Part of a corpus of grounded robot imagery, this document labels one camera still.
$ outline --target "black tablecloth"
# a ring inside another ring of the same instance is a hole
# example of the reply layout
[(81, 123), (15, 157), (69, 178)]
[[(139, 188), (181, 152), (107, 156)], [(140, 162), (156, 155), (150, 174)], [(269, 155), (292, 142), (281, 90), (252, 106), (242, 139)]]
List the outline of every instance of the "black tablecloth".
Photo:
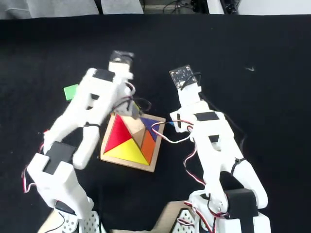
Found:
[[(310, 207), (311, 16), (86, 16), (0, 21), (0, 228), (35, 232), (50, 209), (35, 189), (22, 193), (21, 171), (42, 132), (65, 110), (63, 87), (90, 67), (106, 68), (112, 50), (134, 52), (137, 96), (152, 115), (179, 108), (168, 71), (190, 64), (203, 92), (248, 135), (245, 157), (269, 197), (272, 232), (307, 227)], [(237, 141), (241, 134), (233, 127)], [(172, 126), (164, 132), (177, 139)], [(151, 229), (165, 204), (185, 200), (197, 184), (183, 170), (191, 142), (163, 141), (154, 173), (95, 156), (77, 171), (103, 206), (108, 228)], [(197, 158), (191, 162), (202, 175)], [(224, 186), (231, 188), (228, 177)], [(98, 187), (103, 193), (98, 195)]]

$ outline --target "green square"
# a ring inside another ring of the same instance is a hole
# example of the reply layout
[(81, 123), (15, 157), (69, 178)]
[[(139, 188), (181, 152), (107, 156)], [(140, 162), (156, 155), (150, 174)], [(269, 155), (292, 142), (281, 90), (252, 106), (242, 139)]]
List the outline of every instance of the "green square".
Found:
[(74, 95), (76, 94), (77, 87), (78, 84), (64, 87), (64, 93), (67, 101), (73, 99)]

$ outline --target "yellow triangle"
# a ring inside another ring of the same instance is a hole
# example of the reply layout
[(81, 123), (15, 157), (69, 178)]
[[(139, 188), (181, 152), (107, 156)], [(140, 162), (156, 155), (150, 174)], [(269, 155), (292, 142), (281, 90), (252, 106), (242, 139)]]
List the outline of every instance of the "yellow triangle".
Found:
[(107, 151), (104, 155), (149, 165), (136, 142), (132, 138)]

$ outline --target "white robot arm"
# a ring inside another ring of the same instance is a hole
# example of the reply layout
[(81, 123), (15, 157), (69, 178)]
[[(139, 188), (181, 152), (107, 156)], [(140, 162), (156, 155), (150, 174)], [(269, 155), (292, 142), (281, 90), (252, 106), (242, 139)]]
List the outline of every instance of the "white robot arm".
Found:
[[(132, 97), (135, 88), (128, 82), (133, 79), (130, 72), (133, 56), (115, 51), (108, 70), (87, 71), (65, 112), (45, 133), (43, 154), (36, 153), (27, 167), (46, 204), (62, 216), (71, 215), (81, 220), (80, 228), (85, 219), (94, 215), (91, 214), (94, 203), (79, 185), (75, 169), (86, 167), (98, 144), (100, 125), (111, 112), (133, 118), (139, 116)], [(77, 149), (61, 143), (78, 127), (83, 127), (83, 140)]]
[[(253, 209), (248, 210), (250, 214), (252, 211), (254, 213), (251, 216), (254, 222), (251, 233), (269, 233), (269, 219), (257, 212), (257, 209), (267, 206), (267, 194), (253, 167), (244, 159), (237, 146), (224, 114), (211, 110), (204, 100), (200, 100), (201, 87), (196, 78), (200, 74), (193, 74), (190, 66), (185, 66), (170, 71), (170, 75), (177, 87), (181, 104), (179, 110), (170, 114), (171, 118), (176, 121), (174, 126), (177, 132), (190, 132), (190, 139), (195, 143), (204, 171), (205, 189), (192, 193), (188, 204), (202, 213), (209, 226), (214, 225), (216, 217), (217, 233), (244, 233), (245, 223), (236, 219), (244, 213), (236, 213), (234, 202), (245, 196), (245, 205), (254, 203)], [(178, 120), (191, 122), (193, 125), (180, 123)], [(224, 192), (219, 180), (221, 171), (229, 172), (244, 189), (233, 193)]]

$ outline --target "red triangle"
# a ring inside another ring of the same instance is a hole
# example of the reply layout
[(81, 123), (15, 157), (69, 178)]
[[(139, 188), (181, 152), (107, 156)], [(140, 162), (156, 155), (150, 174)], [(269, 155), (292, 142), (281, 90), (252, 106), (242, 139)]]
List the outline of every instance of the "red triangle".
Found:
[(121, 143), (126, 142), (131, 138), (131, 133), (128, 131), (123, 120), (119, 115), (116, 115), (104, 153), (113, 149), (114, 147), (117, 147)]

